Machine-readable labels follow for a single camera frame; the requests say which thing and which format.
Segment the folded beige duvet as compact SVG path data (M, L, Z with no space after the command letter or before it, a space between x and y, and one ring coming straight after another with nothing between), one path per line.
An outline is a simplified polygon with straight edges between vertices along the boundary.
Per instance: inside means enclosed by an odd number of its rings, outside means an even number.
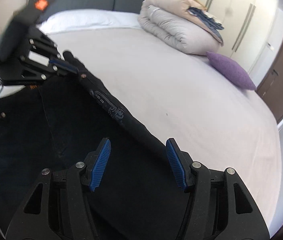
M220 30L207 27L188 12L189 7L206 11L194 0L144 0L138 22L146 32L185 54L217 52L224 45Z

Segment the folded blue grey cloth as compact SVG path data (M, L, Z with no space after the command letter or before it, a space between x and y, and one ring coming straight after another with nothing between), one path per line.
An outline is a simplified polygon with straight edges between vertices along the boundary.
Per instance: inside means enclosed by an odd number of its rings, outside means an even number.
M215 30L223 30L224 26L221 23L220 20L218 20L214 15L195 8L195 7L189 7L188 8L188 12L193 15L196 16L197 18L199 18L207 27L209 27L210 29L215 29Z

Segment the white bed mattress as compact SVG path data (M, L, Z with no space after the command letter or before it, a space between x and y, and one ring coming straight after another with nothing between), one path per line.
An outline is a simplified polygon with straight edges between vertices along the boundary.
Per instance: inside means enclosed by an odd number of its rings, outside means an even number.
M233 167L270 224L281 184L276 120L204 57L186 55L145 32L138 15L106 10L57 13L38 28L69 50L160 141L208 168Z

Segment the purple cushion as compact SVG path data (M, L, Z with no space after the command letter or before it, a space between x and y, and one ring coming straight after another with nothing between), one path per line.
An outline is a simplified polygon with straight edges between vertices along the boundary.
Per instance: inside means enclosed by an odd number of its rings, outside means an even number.
M206 52L206 56L211 66L233 85L240 89L256 90L256 86L248 73L236 61L224 55L209 51Z

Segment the black denim pants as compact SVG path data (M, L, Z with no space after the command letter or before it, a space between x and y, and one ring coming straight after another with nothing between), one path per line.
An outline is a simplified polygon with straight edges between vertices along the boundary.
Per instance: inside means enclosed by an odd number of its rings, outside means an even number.
M175 239L187 196L178 188L165 145L128 110L116 120L93 97L120 102L65 51L78 76L56 76L0 98L0 230L44 168L66 170L111 143L101 184L88 195L101 239Z

